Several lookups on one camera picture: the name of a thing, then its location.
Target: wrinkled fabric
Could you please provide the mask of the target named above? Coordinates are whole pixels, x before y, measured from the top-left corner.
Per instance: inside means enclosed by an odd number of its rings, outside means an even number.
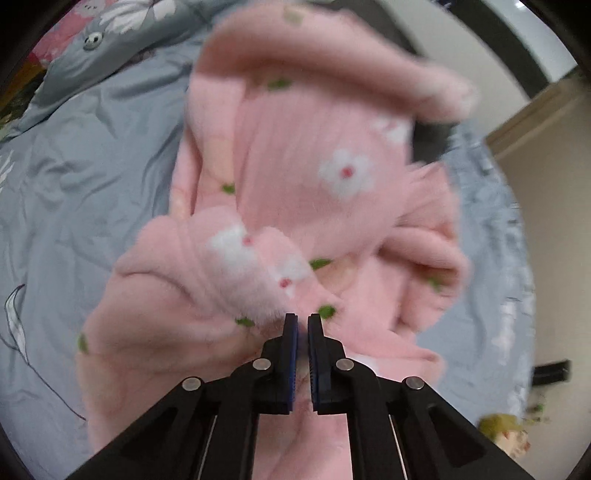
[[[254,359],[288,312],[300,329],[319,312],[325,334],[382,377],[434,384],[442,372],[443,360],[415,335],[453,304],[469,265],[444,167],[409,165],[411,122],[462,119],[475,91],[349,15],[289,14],[301,18],[290,17],[286,33],[284,6],[247,8],[204,46],[187,92],[171,216],[152,220],[117,261],[83,329],[77,371],[97,450],[183,378],[199,371],[214,380]],[[351,32],[357,41],[343,48]],[[319,44],[339,46],[347,60],[318,67],[314,55],[327,57]],[[374,63],[362,54],[369,50]],[[263,57],[282,55],[280,67],[260,68]],[[358,62],[367,81],[350,84]],[[371,68],[385,77],[374,82]],[[416,90],[399,85],[411,77]],[[345,255],[359,269],[335,292],[313,265]],[[308,375],[297,375],[295,420],[259,427],[254,478],[351,478],[346,420],[317,422]]]
[[[26,285],[14,307],[28,356],[18,351],[4,311],[0,422],[36,480],[62,480],[90,455],[86,422],[76,416],[86,415],[74,373],[76,337],[114,262],[151,218],[168,211],[191,66],[207,25],[233,6],[177,2],[174,17],[154,22],[149,15],[141,29],[107,34],[88,52],[85,35],[104,31],[94,20],[53,63],[29,111],[0,142],[0,297],[4,305]],[[151,58],[120,70],[147,47]],[[445,359],[438,392],[470,421],[515,409],[519,416],[534,340],[519,208],[469,124],[454,129],[443,162],[460,198],[460,246],[474,275],[418,344]],[[503,330],[506,303],[516,305],[515,340],[502,365],[492,341]]]

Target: gray bed sheet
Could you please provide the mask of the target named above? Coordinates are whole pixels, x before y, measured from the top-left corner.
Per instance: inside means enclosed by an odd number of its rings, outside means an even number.
[[[191,66],[212,23],[236,5],[160,4],[115,4],[94,19],[0,144],[0,423],[38,480],[62,479],[90,455],[76,337],[112,264],[167,211]],[[85,50],[95,31],[101,44]],[[521,414],[534,293],[518,206],[469,125],[454,129],[444,161],[474,272],[420,343],[447,360],[439,391],[470,421]]]

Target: white flower pattern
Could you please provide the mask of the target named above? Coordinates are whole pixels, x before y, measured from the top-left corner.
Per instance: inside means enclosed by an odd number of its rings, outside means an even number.
[[[392,145],[408,142],[412,131],[411,122],[406,119],[380,116],[372,124],[373,129],[380,132]]]
[[[318,177],[339,200],[347,201],[361,192],[374,188],[373,164],[363,155],[352,155],[339,149],[330,160],[323,162]]]
[[[291,255],[279,266],[270,269],[273,280],[291,299],[295,295],[296,283],[309,277],[311,273],[310,265],[299,255]]]
[[[8,158],[4,161],[4,163],[0,164],[0,193],[4,188],[2,184],[6,181],[8,174],[12,171],[14,166],[14,163],[10,163],[13,153],[14,150],[11,150],[8,154]]]
[[[517,316],[517,309],[515,301],[507,299],[501,306],[501,328],[499,335],[492,339],[492,344],[499,349],[499,364],[506,366],[509,362],[509,357],[513,345],[515,343],[515,319]]]
[[[113,7],[100,17],[99,25],[109,23],[106,33],[117,32],[124,34],[130,30],[139,30],[148,12],[154,12],[156,21],[162,20],[176,12],[175,0],[119,0]]]
[[[230,272],[242,273],[256,263],[256,252],[242,224],[221,230],[209,239],[208,246],[222,257]]]

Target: white wall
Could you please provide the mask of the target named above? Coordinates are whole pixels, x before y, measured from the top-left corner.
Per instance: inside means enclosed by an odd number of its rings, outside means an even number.
[[[499,15],[535,57],[551,82],[557,82],[577,62],[555,33],[518,0],[482,0]]]
[[[474,115],[482,135],[523,108],[529,99],[492,50],[462,22],[429,0],[382,0],[425,54],[461,73],[480,89]]]
[[[591,93],[564,112],[501,161],[536,283],[536,363],[573,361],[571,382],[547,391],[551,423],[529,428],[536,480],[564,480],[591,442]]]

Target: black object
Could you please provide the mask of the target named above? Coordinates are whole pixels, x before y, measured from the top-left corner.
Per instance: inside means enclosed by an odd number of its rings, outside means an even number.
[[[260,414],[293,409],[297,317],[231,376],[185,379],[69,480],[247,480]]]
[[[541,385],[567,382],[570,380],[571,368],[570,360],[535,367],[531,385],[533,387],[539,387]]]
[[[227,378],[184,380],[68,480],[249,480],[258,416],[293,406],[297,317]],[[354,480],[532,480],[423,380],[376,377],[308,319],[314,409],[346,414]]]

